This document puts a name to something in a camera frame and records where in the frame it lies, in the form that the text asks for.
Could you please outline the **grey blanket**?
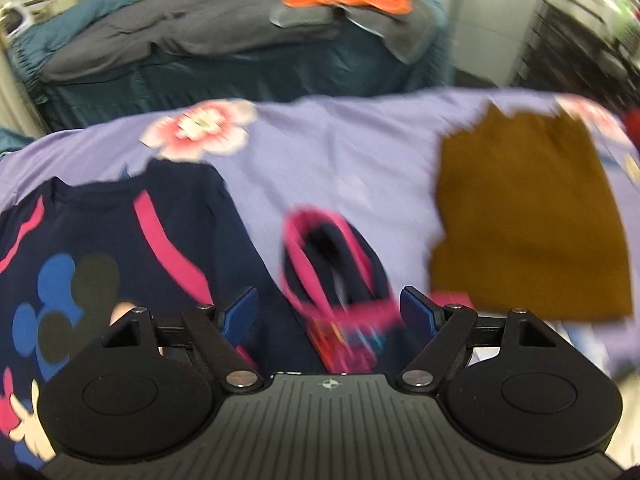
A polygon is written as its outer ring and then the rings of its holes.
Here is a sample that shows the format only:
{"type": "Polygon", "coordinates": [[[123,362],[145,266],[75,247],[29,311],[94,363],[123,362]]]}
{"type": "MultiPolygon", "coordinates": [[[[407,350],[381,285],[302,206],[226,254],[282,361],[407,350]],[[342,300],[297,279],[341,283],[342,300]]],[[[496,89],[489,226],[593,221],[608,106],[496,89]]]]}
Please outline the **grey blanket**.
{"type": "Polygon", "coordinates": [[[373,6],[283,0],[140,0],[100,18],[57,50],[43,66],[47,81],[69,81],[148,58],[160,50],[214,58],[279,44],[333,39],[344,22],[383,41],[400,62],[412,63],[435,38],[434,4],[410,0],[409,13],[373,6]]]}

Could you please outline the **dark teal bed cover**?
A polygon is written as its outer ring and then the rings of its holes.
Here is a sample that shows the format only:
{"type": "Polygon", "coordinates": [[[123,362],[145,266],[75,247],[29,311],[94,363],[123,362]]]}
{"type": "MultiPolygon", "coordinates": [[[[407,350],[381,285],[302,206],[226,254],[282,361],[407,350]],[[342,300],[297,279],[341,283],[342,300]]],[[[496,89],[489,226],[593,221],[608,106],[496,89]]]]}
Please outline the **dark teal bed cover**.
{"type": "Polygon", "coordinates": [[[385,96],[454,81],[450,41],[439,29],[413,64],[398,61],[380,37],[345,22],[333,39],[287,44],[220,58],[156,52],[93,76],[46,82],[36,107],[53,130],[86,128],[212,99],[288,103],[303,96],[385,96]]]}

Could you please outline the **navy Mickey Mouse sweatshirt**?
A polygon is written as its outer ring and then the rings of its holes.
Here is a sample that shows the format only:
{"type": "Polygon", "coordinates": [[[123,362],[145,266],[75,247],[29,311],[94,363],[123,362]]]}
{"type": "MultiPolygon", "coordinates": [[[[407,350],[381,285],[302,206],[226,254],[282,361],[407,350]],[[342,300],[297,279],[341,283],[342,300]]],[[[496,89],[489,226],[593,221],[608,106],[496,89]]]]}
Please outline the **navy Mickey Mouse sweatshirt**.
{"type": "Polygon", "coordinates": [[[230,342],[270,374],[399,373],[416,341],[376,253],[344,217],[298,207],[278,222],[275,280],[215,168],[151,162],[115,182],[40,184],[1,216],[1,461],[53,456],[42,386],[129,309],[163,318],[234,307],[230,342]]]}

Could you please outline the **brown folded garment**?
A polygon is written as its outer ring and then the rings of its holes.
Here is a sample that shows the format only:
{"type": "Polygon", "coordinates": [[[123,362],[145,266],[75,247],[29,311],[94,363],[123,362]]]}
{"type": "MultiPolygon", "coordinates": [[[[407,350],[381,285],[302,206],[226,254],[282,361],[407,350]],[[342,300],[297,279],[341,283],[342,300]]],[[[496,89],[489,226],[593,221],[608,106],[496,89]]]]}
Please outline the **brown folded garment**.
{"type": "Polygon", "coordinates": [[[428,264],[432,289],[548,321],[634,312],[623,222],[580,120],[491,105],[442,140],[435,203],[444,236],[428,264]]]}

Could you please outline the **purple floral bed sheet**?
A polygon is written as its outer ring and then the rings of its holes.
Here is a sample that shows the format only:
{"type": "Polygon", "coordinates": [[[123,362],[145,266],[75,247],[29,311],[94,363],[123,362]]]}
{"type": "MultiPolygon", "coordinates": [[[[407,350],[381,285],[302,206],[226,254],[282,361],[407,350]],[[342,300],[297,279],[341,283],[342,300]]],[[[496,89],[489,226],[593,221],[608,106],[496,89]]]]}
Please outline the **purple floral bed sheet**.
{"type": "MultiPolygon", "coordinates": [[[[351,221],[378,253],[394,289],[428,286],[430,245],[442,234],[432,199],[439,144],[475,126],[495,105],[585,119],[608,175],[631,251],[636,313],[629,321],[586,329],[587,353],[617,375],[639,368],[639,171],[637,152],[620,121],[580,96],[527,90],[424,90],[382,98],[312,96],[291,104],[256,103],[255,120],[233,133],[222,155],[200,149],[228,184],[252,242],[279,274],[285,213],[296,205],[326,207],[351,221]]],[[[1,159],[1,211],[52,177],[67,184],[114,181],[145,170],[171,139],[152,136],[184,110],[132,115],[85,129],[49,134],[1,159]]]]}

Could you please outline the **blue teal bedding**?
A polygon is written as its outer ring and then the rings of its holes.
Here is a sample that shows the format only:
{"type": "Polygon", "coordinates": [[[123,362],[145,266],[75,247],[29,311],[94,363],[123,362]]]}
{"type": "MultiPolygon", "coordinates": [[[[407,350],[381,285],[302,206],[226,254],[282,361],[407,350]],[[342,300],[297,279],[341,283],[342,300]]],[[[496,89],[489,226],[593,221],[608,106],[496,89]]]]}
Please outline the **blue teal bedding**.
{"type": "Polygon", "coordinates": [[[44,66],[55,53],[79,37],[89,26],[133,4],[134,0],[86,0],[54,18],[35,24],[9,45],[8,63],[18,102],[36,114],[36,135],[49,131],[86,128],[101,122],[139,114],[134,88],[122,73],[113,80],[51,82],[44,66]]]}

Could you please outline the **red garment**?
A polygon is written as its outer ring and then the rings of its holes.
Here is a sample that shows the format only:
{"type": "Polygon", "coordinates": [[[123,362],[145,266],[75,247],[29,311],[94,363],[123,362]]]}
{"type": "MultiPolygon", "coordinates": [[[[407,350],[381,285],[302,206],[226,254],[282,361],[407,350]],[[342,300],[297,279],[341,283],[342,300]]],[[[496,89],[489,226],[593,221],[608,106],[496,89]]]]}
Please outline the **red garment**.
{"type": "Polygon", "coordinates": [[[626,135],[637,151],[640,151],[640,108],[633,108],[624,114],[626,135]]]}

